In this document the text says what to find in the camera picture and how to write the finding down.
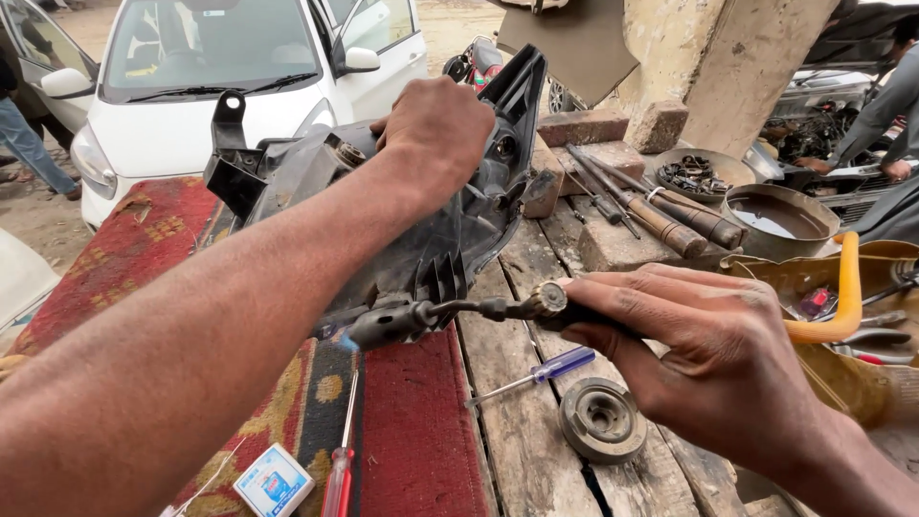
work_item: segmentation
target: orange hose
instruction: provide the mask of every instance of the orange hose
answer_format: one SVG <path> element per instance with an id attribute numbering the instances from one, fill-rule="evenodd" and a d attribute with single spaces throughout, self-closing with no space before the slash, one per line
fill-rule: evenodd
<path id="1" fill-rule="evenodd" d="M 858 330 L 862 316 L 861 280 L 858 278 L 858 234 L 843 235 L 839 258 L 839 305 L 830 321 L 808 323 L 785 320 L 792 343 L 829 343 L 848 338 Z"/>

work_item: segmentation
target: red screwdriver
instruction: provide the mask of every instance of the red screwdriver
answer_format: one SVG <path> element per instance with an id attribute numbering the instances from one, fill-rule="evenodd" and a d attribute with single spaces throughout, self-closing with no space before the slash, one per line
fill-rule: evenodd
<path id="1" fill-rule="evenodd" d="M 351 381 L 351 397 L 347 402 L 345 416 L 345 436 L 342 446 L 332 452 L 332 471 L 325 482 L 325 499 L 323 500 L 322 517 L 347 517 L 347 503 L 351 496 L 351 460 L 354 449 L 347 446 L 351 435 L 351 417 L 354 415 L 354 398 L 357 394 L 357 371 Z"/>

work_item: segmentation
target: cardboard sheet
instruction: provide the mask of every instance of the cardboard sheet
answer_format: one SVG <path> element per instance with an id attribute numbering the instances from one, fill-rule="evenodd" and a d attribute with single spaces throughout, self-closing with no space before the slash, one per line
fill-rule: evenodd
<path id="1" fill-rule="evenodd" d="M 549 60 L 549 74 L 589 108 L 639 64 L 626 48 L 623 0 L 572 0 L 539 16 L 528 8 L 492 3 L 505 8 L 498 48 L 516 53 L 532 43 Z"/>

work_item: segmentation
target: fingernail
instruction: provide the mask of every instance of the fingernail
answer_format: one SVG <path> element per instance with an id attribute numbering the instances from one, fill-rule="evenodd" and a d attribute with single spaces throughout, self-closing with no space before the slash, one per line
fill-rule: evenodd
<path id="1" fill-rule="evenodd" d="M 577 343 L 583 347 L 587 346 L 587 336 L 585 334 L 578 332 L 577 330 L 565 329 L 562 331 L 561 334 L 559 334 L 559 336 L 561 336 L 562 339 L 566 341 Z"/>

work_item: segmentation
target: car headlight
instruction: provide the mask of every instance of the car headlight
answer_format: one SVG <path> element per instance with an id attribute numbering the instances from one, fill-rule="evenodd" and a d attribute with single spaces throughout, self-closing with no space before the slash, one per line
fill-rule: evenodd
<path id="1" fill-rule="evenodd" d="M 332 111 L 332 105 L 329 104 L 329 101 L 326 99 L 316 103 L 316 107 L 306 116 L 306 119 L 303 120 L 303 124 L 297 128 L 297 132 L 293 133 L 293 137 L 302 138 L 306 136 L 306 133 L 310 132 L 310 128 L 316 124 L 322 124 L 330 128 L 334 128 L 338 125 L 338 122 L 335 121 L 335 113 Z"/>
<path id="2" fill-rule="evenodd" d="M 118 176 L 102 152 L 99 140 L 96 139 L 89 123 L 74 137 L 74 142 L 70 146 L 70 157 L 87 187 L 107 200 L 115 197 Z"/>

